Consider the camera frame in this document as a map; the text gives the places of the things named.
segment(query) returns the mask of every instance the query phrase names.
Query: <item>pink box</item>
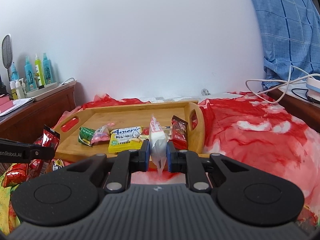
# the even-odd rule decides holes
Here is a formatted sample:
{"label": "pink box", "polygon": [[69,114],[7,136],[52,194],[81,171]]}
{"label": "pink box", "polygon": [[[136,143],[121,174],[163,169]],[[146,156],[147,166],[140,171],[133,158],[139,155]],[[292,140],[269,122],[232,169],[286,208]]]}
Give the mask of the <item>pink box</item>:
{"label": "pink box", "polygon": [[3,113],[11,107],[13,107],[13,101],[9,99],[9,96],[0,97],[0,113]]}

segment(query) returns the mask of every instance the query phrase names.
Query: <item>tray handle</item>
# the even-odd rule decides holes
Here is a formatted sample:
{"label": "tray handle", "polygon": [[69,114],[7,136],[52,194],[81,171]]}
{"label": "tray handle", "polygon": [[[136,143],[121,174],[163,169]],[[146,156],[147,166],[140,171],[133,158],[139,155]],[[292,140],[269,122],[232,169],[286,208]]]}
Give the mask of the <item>tray handle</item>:
{"label": "tray handle", "polygon": [[[87,121],[90,116],[92,116],[92,111],[91,109],[86,109],[86,110],[82,110],[79,111],[77,113],[74,113],[70,116],[68,116],[65,120],[63,120],[60,124],[58,124],[54,130],[56,132],[58,132],[60,134],[60,142],[63,142],[66,138],[68,138],[74,131],[76,131],[77,129],[79,129],[79,127],[85,122]],[[70,130],[63,132],[61,130],[61,127],[64,126],[67,122],[69,122],[70,120],[72,120],[73,118],[77,118],[78,119],[78,123],[76,123]]]}
{"label": "tray handle", "polygon": [[[196,114],[198,119],[197,126],[192,128],[192,116]],[[190,151],[194,151],[197,154],[202,154],[203,146],[204,146],[204,118],[200,107],[195,103],[188,103],[185,108],[185,116],[187,117],[188,128],[187,128],[187,136],[188,136],[188,149]]]}

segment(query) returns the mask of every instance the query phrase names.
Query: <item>black circular cover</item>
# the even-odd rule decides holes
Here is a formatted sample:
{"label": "black circular cover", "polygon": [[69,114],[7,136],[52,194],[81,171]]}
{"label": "black circular cover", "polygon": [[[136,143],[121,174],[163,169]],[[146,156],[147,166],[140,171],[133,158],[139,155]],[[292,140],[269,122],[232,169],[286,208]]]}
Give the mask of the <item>black circular cover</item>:
{"label": "black circular cover", "polygon": [[61,226],[87,216],[99,202],[96,187],[83,173],[51,172],[19,185],[12,206],[19,219],[40,226]]}
{"label": "black circular cover", "polygon": [[218,189],[217,200],[231,217],[255,226],[294,221],[304,204],[295,184],[263,171],[233,173]]}

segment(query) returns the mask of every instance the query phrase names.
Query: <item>white snack package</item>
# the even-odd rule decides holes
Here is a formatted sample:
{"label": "white snack package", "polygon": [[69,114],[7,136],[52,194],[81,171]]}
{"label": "white snack package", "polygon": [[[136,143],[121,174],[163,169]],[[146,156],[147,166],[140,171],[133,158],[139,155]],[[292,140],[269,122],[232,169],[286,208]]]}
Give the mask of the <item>white snack package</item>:
{"label": "white snack package", "polygon": [[150,156],[159,173],[162,173],[167,160],[167,141],[161,125],[152,117],[149,126]]}

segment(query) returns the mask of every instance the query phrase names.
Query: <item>pink snack package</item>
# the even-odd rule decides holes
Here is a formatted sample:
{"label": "pink snack package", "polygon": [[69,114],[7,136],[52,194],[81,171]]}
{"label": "pink snack package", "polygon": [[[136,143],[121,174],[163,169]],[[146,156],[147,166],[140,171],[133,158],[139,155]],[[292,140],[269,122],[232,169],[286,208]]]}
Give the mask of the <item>pink snack package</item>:
{"label": "pink snack package", "polygon": [[107,123],[106,125],[98,128],[90,141],[90,144],[102,141],[110,141],[110,131],[115,126],[115,123]]}

